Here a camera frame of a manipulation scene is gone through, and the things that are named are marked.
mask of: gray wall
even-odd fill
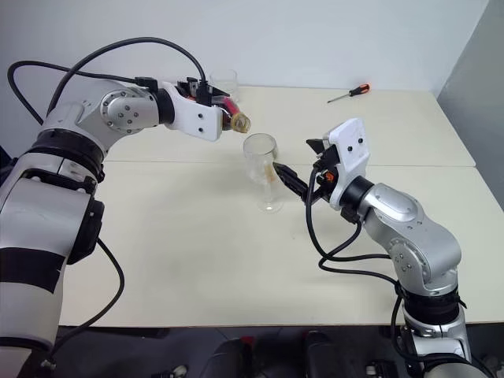
[[[504,209],[504,0],[488,3],[438,102]]]

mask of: glass base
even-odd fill
[[[281,201],[275,201],[275,202],[259,201],[256,203],[256,205],[263,212],[268,213],[268,214],[273,214],[273,213],[276,213],[278,210],[282,209],[282,206],[284,206],[284,203]]]

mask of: clear glass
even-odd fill
[[[210,84],[229,93],[231,98],[238,102],[238,74],[233,69],[216,69],[210,74]]]
[[[253,134],[243,142],[246,173],[256,184],[257,205],[265,213],[276,213],[284,204],[279,196],[280,182],[272,163],[278,155],[276,140],[268,134]]]

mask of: floor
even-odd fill
[[[187,378],[198,378],[207,359],[227,339],[255,338],[258,377],[284,378],[302,375],[302,336],[320,329],[338,345],[344,377],[365,376],[365,365],[374,359],[396,361],[399,376],[406,377],[402,360],[391,348],[379,326],[253,327],[253,328],[92,328],[69,341],[57,354],[54,377],[108,378],[150,377],[187,365]],[[478,357],[491,354],[504,360],[504,324],[468,326],[472,351]]]

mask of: robotic arm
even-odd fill
[[[54,345],[66,264],[95,248],[104,205],[95,199],[103,159],[120,138],[163,124],[215,141],[247,132],[249,119],[217,88],[197,103],[195,79],[175,87],[96,80],[82,99],[57,106],[0,187],[0,377],[24,376]]]
[[[399,351],[409,373],[485,376],[469,365],[471,352],[458,296],[461,250],[457,240],[428,218],[415,198],[365,178],[369,151],[360,119],[350,119],[323,139],[307,143],[318,157],[313,170],[320,186],[312,195],[286,165],[274,163],[275,170],[304,202],[323,198],[348,221],[362,222],[368,235],[387,251],[398,277],[396,290],[405,302]]]

